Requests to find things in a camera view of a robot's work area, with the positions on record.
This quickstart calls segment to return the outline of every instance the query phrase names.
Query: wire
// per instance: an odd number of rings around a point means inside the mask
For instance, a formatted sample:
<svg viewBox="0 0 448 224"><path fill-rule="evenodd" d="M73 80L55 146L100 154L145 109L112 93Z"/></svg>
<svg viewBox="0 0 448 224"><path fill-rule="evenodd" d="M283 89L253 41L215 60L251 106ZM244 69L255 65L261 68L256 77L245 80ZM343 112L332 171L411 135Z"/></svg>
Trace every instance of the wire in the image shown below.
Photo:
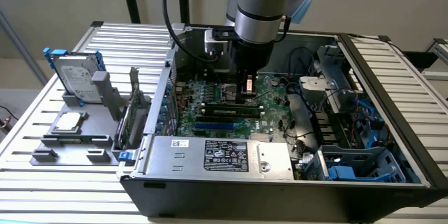
<svg viewBox="0 0 448 224"><path fill-rule="evenodd" d="M180 42L180 40L179 40L179 38L175 34L175 30L173 30L173 27L171 25L171 21L169 21L169 17L168 17L167 0L161 0L161 11L163 11L163 20L165 22L169 35L173 38L173 41L176 42L176 45L179 46L179 48L185 52L185 54L189 57L195 58L196 60L200 60L201 62L207 62L207 63L216 62L220 59L220 55L213 60L203 59L200 56L195 55L195 53L192 51L189 51L188 48L184 46L184 44Z"/></svg>
<svg viewBox="0 0 448 224"><path fill-rule="evenodd" d="M16 119L19 121L19 118L13 115L13 113L11 112L11 110L7 107L0 105L0 108L3 108L5 111L8 111L9 115L13 117L13 119Z"/></svg>
<svg viewBox="0 0 448 224"><path fill-rule="evenodd" d="M283 24L283 35L281 35L281 38L279 40L273 41L275 43L277 43L277 42L280 42L285 39L287 33L289 31L289 25L291 25L291 16L287 16L285 22Z"/></svg>
<svg viewBox="0 0 448 224"><path fill-rule="evenodd" d="M296 47L291 52L289 52L289 54L288 54L288 78L292 78L292 76L291 76L291 58L292 58L292 55L295 54L295 52L297 51L297 50L305 50L305 51L308 51L309 52L309 54L311 54L311 56L312 56L312 58L313 58L313 52L309 50L309 48L308 47ZM301 60L301 58L299 57L297 58L297 62L300 62L301 63L301 66L305 68L305 64L304 64L304 62L303 62L303 60Z"/></svg>
<svg viewBox="0 0 448 224"><path fill-rule="evenodd" d="M323 100L323 104L327 102L328 98L336 94L339 91L341 91L343 89L337 89L336 91L331 92L331 94L325 97L325 99Z"/></svg>
<svg viewBox="0 0 448 224"><path fill-rule="evenodd" d="M356 94L356 110L355 112L359 111L359 99L357 99L357 93L355 92ZM355 140L355 122L356 122L356 118L357 118L357 113L355 113L353 115L353 123L352 123L352 141Z"/></svg>
<svg viewBox="0 0 448 224"><path fill-rule="evenodd" d="M269 92L272 92L272 90L268 90L268 91L263 92L260 95L257 95L256 97L253 97L252 100L259 99L261 96L264 96Z"/></svg>
<svg viewBox="0 0 448 224"><path fill-rule="evenodd" d="M385 140L389 140L389 137L391 137L391 128L389 128L389 125L385 122L384 122L384 125L385 125L385 130L387 130Z"/></svg>
<svg viewBox="0 0 448 224"><path fill-rule="evenodd" d="M297 85L300 87L299 83L296 83L296 82L288 82L288 84L285 85L285 91L288 91L289 85Z"/></svg>

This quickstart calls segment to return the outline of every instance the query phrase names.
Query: blue plastic latch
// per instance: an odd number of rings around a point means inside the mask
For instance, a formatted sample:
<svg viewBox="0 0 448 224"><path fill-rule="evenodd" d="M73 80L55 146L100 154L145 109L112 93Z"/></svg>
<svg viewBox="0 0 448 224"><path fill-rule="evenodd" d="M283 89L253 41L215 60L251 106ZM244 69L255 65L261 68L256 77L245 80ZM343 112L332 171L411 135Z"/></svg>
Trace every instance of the blue plastic latch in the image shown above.
<svg viewBox="0 0 448 224"><path fill-rule="evenodd" d="M55 69L55 64L53 64L53 61L51 59L51 54L49 54L49 47L45 47L43 49L43 52L44 52L44 57L45 57L45 59L48 61L48 65L49 65L51 69Z"/></svg>
<svg viewBox="0 0 448 224"><path fill-rule="evenodd" d="M129 160L132 160L132 158L129 158L129 156L132 157L129 152L120 152L119 161L120 162L128 162Z"/></svg>
<svg viewBox="0 0 448 224"><path fill-rule="evenodd" d="M95 51L95 56L96 56L96 61L99 62L99 63L97 63L97 68L99 68L101 71L105 71L105 65L104 65L104 60L103 60L103 54L100 53L99 50Z"/></svg>
<svg viewBox="0 0 448 224"><path fill-rule="evenodd" d="M333 180L356 180L353 168L351 166L333 166L328 169L329 178Z"/></svg>
<svg viewBox="0 0 448 224"><path fill-rule="evenodd" d="M303 17L305 16L308 12L312 1L313 0L304 0L301 2L300 6L297 7L297 10L292 14L291 23L299 24L301 22Z"/></svg>
<svg viewBox="0 0 448 224"><path fill-rule="evenodd" d="M52 55L65 55L68 53L67 49L55 49L53 52L51 52Z"/></svg>

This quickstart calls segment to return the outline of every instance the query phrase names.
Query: black power cable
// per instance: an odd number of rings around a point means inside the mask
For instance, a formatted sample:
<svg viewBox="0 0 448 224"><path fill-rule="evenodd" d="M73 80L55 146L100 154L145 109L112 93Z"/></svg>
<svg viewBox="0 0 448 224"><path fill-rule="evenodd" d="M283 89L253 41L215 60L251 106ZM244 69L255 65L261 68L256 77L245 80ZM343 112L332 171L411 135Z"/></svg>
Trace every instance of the black power cable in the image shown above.
<svg viewBox="0 0 448 224"><path fill-rule="evenodd" d="M287 33L289 31L289 26L291 26L291 16L287 16L285 22L283 24L283 35L281 35L281 38L279 40L273 41L275 43L283 41L287 38Z"/></svg>
<svg viewBox="0 0 448 224"><path fill-rule="evenodd" d="M308 47L296 47L293 50L291 50L291 52L288 54L288 77L291 77L291 59L292 59L292 55L295 54L295 52L297 50L305 50L309 53L309 55L311 55L311 59L313 59L313 54L315 53L309 50ZM297 58L297 62L300 62L301 66L305 68L305 63L303 62L303 60L301 60L300 57ZM296 67L293 68L293 75L292 75L292 77L295 76L295 74L296 74Z"/></svg>
<svg viewBox="0 0 448 224"><path fill-rule="evenodd" d="M9 115L13 117L13 119L16 119L19 121L19 118L13 115L13 113L11 112L11 110L7 107L0 105L0 108L3 108L5 111L8 111Z"/></svg>
<svg viewBox="0 0 448 224"><path fill-rule="evenodd" d="M179 46L179 48L185 52L185 54L189 57L195 58L196 60L200 60L201 62L205 62L205 63L216 62L219 60L219 56L213 60L207 60L207 59L201 58L200 56L197 56L191 50L188 50L188 48L180 42L180 40L179 40L179 38L175 34L175 30L173 30L173 27L171 25L171 21L169 21L169 17L168 17L167 0L161 0L161 11L163 11L163 20L165 22L169 35L173 38L173 41L176 42L176 45Z"/></svg>

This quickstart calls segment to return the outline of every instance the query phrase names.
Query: black cable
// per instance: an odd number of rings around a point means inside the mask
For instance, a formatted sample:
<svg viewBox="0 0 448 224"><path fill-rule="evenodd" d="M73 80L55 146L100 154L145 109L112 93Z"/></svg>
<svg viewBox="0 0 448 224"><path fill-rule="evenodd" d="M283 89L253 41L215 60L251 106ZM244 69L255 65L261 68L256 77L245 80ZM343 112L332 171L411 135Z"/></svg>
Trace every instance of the black cable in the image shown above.
<svg viewBox="0 0 448 224"><path fill-rule="evenodd" d="M315 54L315 53L309 50L308 47L296 47L296 48L289 52L289 54L288 54L288 77L291 76L291 59L292 59L292 55L295 54L295 52L296 52L297 50L305 50L305 51L308 51L309 54L311 54L311 58L313 58L313 54ZM303 60L301 60L300 57L297 58L297 61L301 63L301 66L305 68L305 64L304 64L304 62L303 62Z"/></svg>
<svg viewBox="0 0 448 224"><path fill-rule="evenodd" d="M169 21L169 17L168 17L167 0L161 0L161 12L163 12L163 20L165 22L169 35L173 38L173 41L176 42L179 48L185 52L185 54L189 57L195 58L196 60L200 60L201 62L207 62L207 63L216 62L219 60L219 57L215 58L213 60L203 59L200 56L195 55L195 53L192 51L188 50L188 48L184 46L184 44L181 44L181 42L180 42L180 40L179 40L179 38L177 38L177 36L175 34L173 27L171 25L171 21Z"/></svg>
<svg viewBox="0 0 448 224"><path fill-rule="evenodd" d="M380 42L384 42L384 43L389 44L389 46L395 47L399 50L399 52L403 54L403 56L407 56L407 54L403 52L403 50L399 48L399 46L396 46L395 44L392 44L389 41L383 41L379 38L365 37L365 36L359 35L359 34L348 34L348 35L352 36L352 37L355 37L355 38L372 39L372 40L377 40Z"/></svg>
<svg viewBox="0 0 448 224"><path fill-rule="evenodd" d="M283 35L281 35L281 38L279 40L273 41L275 43L283 41L287 38L287 33L289 31L289 26L291 26L291 16L287 16L285 22L283 24Z"/></svg>
<svg viewBox="0 0 448 224"><path fill-rule="evenodd" d="M333 92L331 92L331 94L325 97L325 100L324 100L324 102L321 103L321 104L324 104L327 101L328 101L328 98L333 95L333 94L336 94L339 91L341 91L343 89L337 89L336 91L333 91Z"/></svg>
<svg viewBox="0 0 448 224"><path fill-rule="evenodd" d="M308 133L305 133L305 134L303 134L303 135L300 135L300 136L296 136L296 138L304 137L304 136L307 136L307 135L309 135L309 134L315 134L315 132L313 132L313 131L312 131L312 132L308 132Z"/></svg>
<svg viewBox="0 0 448 224"><path fill-rule="evenodd" d="M19 121L19 118L16 118L16 116L13 115L13 113L11 112L11 110L7 107L4 107L4 106L0 105L0 108L3 108L4 110L7 110L8 113L9 113L9 115L13 117L13 119L16 119Z"/></svg>

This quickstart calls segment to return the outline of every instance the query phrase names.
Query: electronic component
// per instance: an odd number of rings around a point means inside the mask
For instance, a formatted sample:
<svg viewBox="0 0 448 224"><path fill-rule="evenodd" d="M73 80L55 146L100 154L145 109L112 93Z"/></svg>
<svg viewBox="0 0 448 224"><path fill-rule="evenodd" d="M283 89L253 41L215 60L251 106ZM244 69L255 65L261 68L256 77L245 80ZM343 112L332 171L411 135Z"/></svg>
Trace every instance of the electronic component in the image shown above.
<svg viewBox="0 0 448 224"><path fill-rule="evenodd" d="M313 130L313 126L311 124L311 120L309 120L309 112L308 112L308 108L304 104L304 101L300 97L300 95L297 94L289 94L288 95L288 100L291 102L289 104L289 109L291 109L291 114L292 114L292 118L293 118L293 129L296 132L296 136L304 135L304 137L300 137L299 140L301 140L305 143L305 146L312 149L313 151L317 150L319 145L317 145L317 139L316 136L312 132L315 132Z"/></svg>
<svg viewBox="0 0 448 224"><path fill-rule="evenodd" d="M156 136L147 174L293 180L285 143Z"/></svg>
<svg viewBox="0 0 448 224"><path fill-rule="evenodd" d="M251 140L256 140L256 141L260 141L260 142L269 142L269 134L265 134L265 133L252 133L251 136L249 136L249 139Z"/></svg>
<svg viewBox="0 0 448 224"><path fill-rule="evenodd" d="M273 98L273 101L275 101L275 103L276 103L277 105L280 105L280 103L281 103L281 97L275 97L275 98Z"/></svg>
<svg viewBox="0 0 448 224"><path fill-rule="evenodd" d="M279 78L272 79L271 86L276 88L279 86L279 82Z"/></svg>
<svg viewBox="0 0 448 224"><path fill-rule="evenodd" d="M113 137L115 145L120 150L124 148L125 144L129 142L132 127L136 119L136 112L140 106L140 88L139 84L133 86L133 91L129 98L129 103L123 110L123 119L119 123L117 132Z"/></svg>
<svg viewBox="0 0 448 224"><path fill-rule="evenodd" d="M99 51L93 54L68 52L65 49L44 49L49 67L55 70L63 82L67 94L75 95L87 103L101 103L100 93L91 78L96 71L105 71L103 56Z"/></svg>
<svg viewBox="0 0 448 224"><path fill-rule="evenodd" d="M309 180L407 182L396 159L384 147L353 150L323 145L307 166L304 177Z"/></svg>
<svg viewBox="0 0 448 224"><path fill-rule="evenodd" d="M228 116L233 118L260 118L263 107L257 105L204 104L205 116Z"/></svg>
<svg viewBox="0 0 448 224"><path fill-rule="evenodd" d="M204 130L195 130L195 136L205 136L207 133Z"/></svg>

